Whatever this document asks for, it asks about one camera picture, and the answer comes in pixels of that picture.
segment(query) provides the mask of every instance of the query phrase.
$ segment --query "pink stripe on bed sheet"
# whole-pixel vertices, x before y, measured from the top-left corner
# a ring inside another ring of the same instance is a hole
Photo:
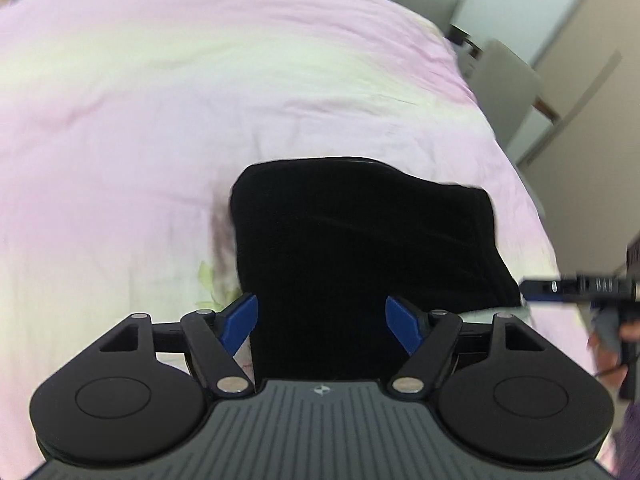
[[[388,0],[17,0],[0,38],[3,480],[41,462],[28,402],[76,353],[131,312],[237,291],[228,194],[255,162],[366,156],[484,187],[514,279],[557,272],[446,41]],[[532,318],[592,370],[574,309]]]

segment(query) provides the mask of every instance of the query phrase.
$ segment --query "gray gripper base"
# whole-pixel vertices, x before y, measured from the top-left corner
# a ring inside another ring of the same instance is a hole
[[[83,470],[49,462],[33,480],[609,480],[595,462],[517,471],[460,449],[416,402],[373,382],[269,381],[226,400],[196,437],[151,462]]]

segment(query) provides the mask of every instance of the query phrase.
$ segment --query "white wall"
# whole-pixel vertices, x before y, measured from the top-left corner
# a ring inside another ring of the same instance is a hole
[[[454,25],[476,43],[496,38],[532,63],[576,0],[464,0]]]

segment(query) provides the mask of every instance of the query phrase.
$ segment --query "folded black garment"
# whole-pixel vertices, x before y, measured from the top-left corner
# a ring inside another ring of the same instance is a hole
[[[230,208],[242,290],[259,302],[258,383],[388,380],[407,359],[389,295],[458,314],[520,304],[482,189],[369,159],[278,160],[248,167]]]

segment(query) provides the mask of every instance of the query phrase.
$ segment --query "black cable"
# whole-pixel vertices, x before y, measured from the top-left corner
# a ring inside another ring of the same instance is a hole
[[[615,366],[613,368],[609,368],[608,370],[604,370],[602,372],[598,372],[597,374],[594,375],[594,377],[602,377],[604,375],[609,375],[612,373],[617,372],[618,370],[620,370],[623,366],[631,366],[633,364],[636,364],[636,361],[638,361],[638,359],[640,359],[640,354],[636,354],[634,355],[631,359],[629,359],[628,362],[626,363],[620,363],[618,366]]]

